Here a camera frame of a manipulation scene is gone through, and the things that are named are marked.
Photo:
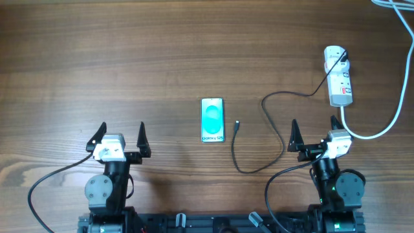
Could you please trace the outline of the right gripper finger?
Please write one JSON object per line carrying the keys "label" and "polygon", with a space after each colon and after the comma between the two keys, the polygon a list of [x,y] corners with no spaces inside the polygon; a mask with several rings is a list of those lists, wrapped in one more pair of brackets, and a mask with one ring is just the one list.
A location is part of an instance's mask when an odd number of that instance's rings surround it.
{"label": "right gripper finger", "polygon": [[302,151],[303,147],[304,147],[304,141],[301,136],[297,120],[293,119],[287,151],[288,152]]}
{"label": "right gripper finger", "polygon": [[342,123],[334,115],[331,116],[331,129],[332,130],[345,129]]}

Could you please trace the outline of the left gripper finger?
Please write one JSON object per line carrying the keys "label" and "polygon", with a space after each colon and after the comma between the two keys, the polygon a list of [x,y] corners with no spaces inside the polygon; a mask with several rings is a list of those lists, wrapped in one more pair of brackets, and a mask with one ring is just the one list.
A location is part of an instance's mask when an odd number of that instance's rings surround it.
{"label": "left gripper finger", "polygon": [[140,150],[141,157],[145,157],[145,158],[151,157],[151,148],[147,140],[145,124],[143,122],[140,123],[136,146]]}
{"label": "left gripper finger", "polygon": [[104,135],[107,133],[107,124],[102,122],[97,132],[91,137],[86,144],[86,152],[93,152],[95,147],[102,142]]}

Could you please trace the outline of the teal screen smartphone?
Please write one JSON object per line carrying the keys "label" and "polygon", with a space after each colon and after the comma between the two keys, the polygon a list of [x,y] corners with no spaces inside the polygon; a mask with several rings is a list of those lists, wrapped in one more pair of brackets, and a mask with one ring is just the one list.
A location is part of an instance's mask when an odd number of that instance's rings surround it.
{"label": "teal screen smartphone", "polygon": [[224,101],[222,98],[201,100],[201,141],[224,142]]}

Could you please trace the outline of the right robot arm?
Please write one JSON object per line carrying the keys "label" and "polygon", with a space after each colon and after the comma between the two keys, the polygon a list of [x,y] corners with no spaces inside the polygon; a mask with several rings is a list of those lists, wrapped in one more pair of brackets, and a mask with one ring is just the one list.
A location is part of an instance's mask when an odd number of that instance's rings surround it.
{"label": "right robot arm", "polygon": [[310,205],[303,224],[304,232],[365,232],[362,198],[366,179],[352,169],[341,170],[338,159],[347,155],[353,137],[335,116],[332,129],[317,144],[303,141],[297,120],[292,121],[288,151],[298,152],[298,161],[310,162],[310,175],[318,191],[320,204]]}

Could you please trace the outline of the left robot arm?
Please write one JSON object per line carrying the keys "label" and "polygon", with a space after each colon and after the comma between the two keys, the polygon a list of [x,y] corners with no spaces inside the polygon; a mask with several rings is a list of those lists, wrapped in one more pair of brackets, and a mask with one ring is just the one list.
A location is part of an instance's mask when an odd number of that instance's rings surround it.
{"label": "left robot arm", "polygon": [[138,151],[126,152],[121,133],[108,133],[104,122],[86,145],[94,160],[104,165],[101,175],[90,178],[85,185],[90,214],[79,218],[78,232],[145,232],[146,226],[132,206],[125,202],[134,191],[128,192],[128,182],[133,182],[130,165],[142,164],[150,158],[151,149],[145,125],[140,124],[136,143]]}

